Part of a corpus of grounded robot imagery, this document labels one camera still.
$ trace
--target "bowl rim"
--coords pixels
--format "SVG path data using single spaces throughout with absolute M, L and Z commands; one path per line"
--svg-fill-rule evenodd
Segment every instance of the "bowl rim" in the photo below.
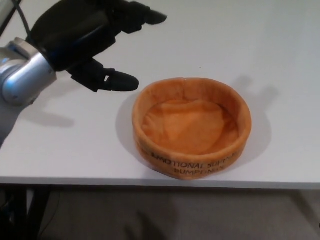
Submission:
M 138 113 L 138 106 L 141 103 L 141 101 L 144 99 L 144 96 L 147 91 L 150 89 L 154 88 L 156 84 L 160 82 L 171 82 L 171 81 L 187 81 L 187 80 L 199 80 L 199 81 L 212 81 L 216 85 L 220 85 L 222 87 L 225 87 L 230 91 L 231 95 L 235 97 L 237 101 L 241 103 L 241 111 L 244 111 L 245 114 L 245 129 L 243 130 L 243 133 L 238 137 L 238 139 L 228 147 L 214 153 L 208 153 L 208 154 L 202 154 L 202 155 L 197 155 L 197 154 L 186 154 L 186 153 L 181 153 L 181 152 L 175 152 L 172 150 L 168 150 L 167 148 L 164 148 L 156 143 L 154 143 L 142 130 L 142 127 L 139 124 L 139 113 Z M 194 162 L 194 161 L 199 161 L 199 162 L 206 162 L 208 160 L 221 160 L 223 158 L 228 157 L 229 155 L 234 155 L 237 152 L 241 152 L 241 150 L 244 148 L 244 146 L 247 143 L 247 140 L 251 134 L 252 130 L 252 117 L 251 117 L 251 112 L 250 109 L 246 103 L 246 101 L 241 97 L 241 95 L 234 90 L 231 86 L 214 80 L 210 78 L 205 78 L 205 77 L 174 77 L 174 78 L 168 78 L 168 79 L 163 79 L 163 80 L 158 80 L 155 81 L 148 86 L 146 86 L 140 94 L 137 96 L 135 103 L 133 105 L 132 109 L 132 125 L 133 125 L 133 130 L 134 134 L 138 137 L 139 140 L 142 140 L 145 144 L 147 144 L 149 149 L 152 149 L 155 153 L 159 154 L 166 154 L 170 156 L 171 159 L 175 160 L 183 160 L 184 162 Z

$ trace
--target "plush bowl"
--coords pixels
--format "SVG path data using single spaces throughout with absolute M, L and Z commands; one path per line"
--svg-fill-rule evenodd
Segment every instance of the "plush bowl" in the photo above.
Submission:
M 193 180 L 232 165 L 251 133 L 250 110 L 231 87 L 207 78 L 154 82 L 132 111 L 135 145 L 153 168 Z

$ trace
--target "robotic arm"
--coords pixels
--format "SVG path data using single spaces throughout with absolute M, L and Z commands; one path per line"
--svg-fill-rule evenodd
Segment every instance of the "robotic arm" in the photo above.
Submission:
M 91 91 L 134 91 L 139 81 L 93 59 L 116 43 L 121 32 L 132 34 L 144 24 L 167 19 L 138 2 L 61 0 L 44 13 L 26 40 L 16 38 L 0 48 L 0 147 L 19 114 L 56 81 L 56 72 Z

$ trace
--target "white table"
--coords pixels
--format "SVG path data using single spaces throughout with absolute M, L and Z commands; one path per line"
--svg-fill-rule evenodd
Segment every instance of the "white table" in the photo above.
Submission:
M 24 0 L 30 26 L 57 0 Z M 93 93 L 59 74 L 20 116 L 0 151 L 1 184 L 320 188 L 320 2 L 140 0 L 165 23 L 120 34 L 96 59 L 140 80 L 206 77 L 247 101 L 253 128 L 242 157 L 182 181 L 146 167 L 132 140 L 139 93 Z M 25 38 L 16 13 L 0 45 Z

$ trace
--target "gray carpet floor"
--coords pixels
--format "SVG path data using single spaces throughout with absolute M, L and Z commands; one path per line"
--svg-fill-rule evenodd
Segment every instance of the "gray carpet floor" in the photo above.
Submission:
M 42 240 L 320 238 L 320 191 L 55 191 L 42 229 L 56 209 Z

